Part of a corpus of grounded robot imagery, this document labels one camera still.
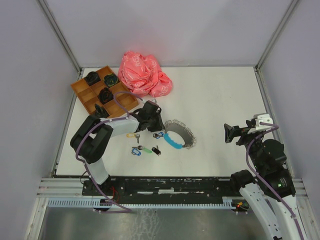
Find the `key with blue tag upper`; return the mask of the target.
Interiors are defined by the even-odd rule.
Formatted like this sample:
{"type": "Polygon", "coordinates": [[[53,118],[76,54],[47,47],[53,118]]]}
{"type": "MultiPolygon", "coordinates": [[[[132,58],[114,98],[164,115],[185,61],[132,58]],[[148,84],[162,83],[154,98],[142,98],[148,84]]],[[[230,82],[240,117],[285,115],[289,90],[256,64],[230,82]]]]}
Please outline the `key with blue tag upper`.
{"type": "Polygon", "coordinates": [[[156,139],[160,139],[164,137],[164,133],[163,132],[159,132],[159,133],[154,133],[153,137],[156,139]]]}

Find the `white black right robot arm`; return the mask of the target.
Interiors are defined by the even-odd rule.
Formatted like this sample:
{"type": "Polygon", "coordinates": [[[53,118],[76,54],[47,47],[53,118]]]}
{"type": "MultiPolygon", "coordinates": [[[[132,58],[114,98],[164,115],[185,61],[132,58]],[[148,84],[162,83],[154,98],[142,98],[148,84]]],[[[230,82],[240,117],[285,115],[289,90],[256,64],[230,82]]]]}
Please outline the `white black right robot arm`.
{"type": "Polygon", "coordinates": [[[263,227],[269,240],[305,240],[297,206],[296,189],[284,164],[284,145],[275,139],[264,139],[279,127],[272,123],[246,122],[246,127],[224,124],[225,142],[236,137],[238,146],[245,147],[248,169],[230,176],[229,189],[244,197],[263,227]]]}

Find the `key with black tag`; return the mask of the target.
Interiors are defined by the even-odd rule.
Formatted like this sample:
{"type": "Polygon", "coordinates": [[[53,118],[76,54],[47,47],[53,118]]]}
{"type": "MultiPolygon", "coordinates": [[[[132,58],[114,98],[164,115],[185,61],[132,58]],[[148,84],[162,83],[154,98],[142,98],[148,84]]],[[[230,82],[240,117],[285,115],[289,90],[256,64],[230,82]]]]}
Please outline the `key with black tag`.
{"type": "Polygon", "coordinates": [[[156,145],[155,147],[152,147],[152,152],[155,153],[157,156],[160,156],[162,152],[159,150],[159,146],[156,145]]]}

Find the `key with yellow tag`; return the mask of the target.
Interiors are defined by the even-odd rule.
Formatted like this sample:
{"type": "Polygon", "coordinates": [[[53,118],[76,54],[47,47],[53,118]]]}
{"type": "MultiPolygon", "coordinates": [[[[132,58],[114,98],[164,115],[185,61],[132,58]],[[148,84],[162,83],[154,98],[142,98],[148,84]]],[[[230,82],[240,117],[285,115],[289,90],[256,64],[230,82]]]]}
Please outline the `key with yellow tag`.
{"type": "Polygon", "coordinates": [[[135,138],[137,143],[138,144],[140,143],[140,134],[138,134],[138,133],[127,133],[126,137],[127,138],[135,138]]]}

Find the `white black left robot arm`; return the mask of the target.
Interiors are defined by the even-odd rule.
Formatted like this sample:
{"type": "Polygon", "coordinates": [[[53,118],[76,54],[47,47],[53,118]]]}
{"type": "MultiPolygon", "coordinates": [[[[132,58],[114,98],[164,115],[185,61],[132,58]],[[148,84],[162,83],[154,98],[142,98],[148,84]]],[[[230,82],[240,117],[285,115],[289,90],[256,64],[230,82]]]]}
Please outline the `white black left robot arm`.
{"type": "Polygon", "coordinates": [[[150,133],[162,131],[165,127],[161,117],[160,106],[148,100],[141,108],[116,118],[99,118],[88,116],[70,140],[75,151],[75,158],[86,167],[94,182],[93,189],[99,195],[106,195],[111,189],[107,180],[110,174],[103,163],[103,154],[110,138],[123,134],[150,133]]]}

